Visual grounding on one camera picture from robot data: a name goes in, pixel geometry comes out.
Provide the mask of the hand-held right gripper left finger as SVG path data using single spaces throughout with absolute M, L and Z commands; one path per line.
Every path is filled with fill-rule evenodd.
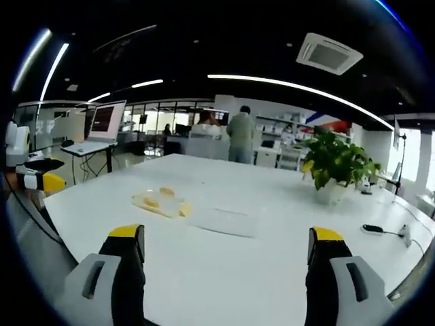
M 69 325 L 145 325 L 145 230 L 132 224 L 112 230 L 98 253 L 66 277 L 63 318 Z

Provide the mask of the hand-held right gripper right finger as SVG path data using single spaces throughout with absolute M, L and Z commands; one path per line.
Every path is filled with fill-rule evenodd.
M 383 279 L 333 230 L 312 227 L 305 325 L 383 325 L 394 314 Z

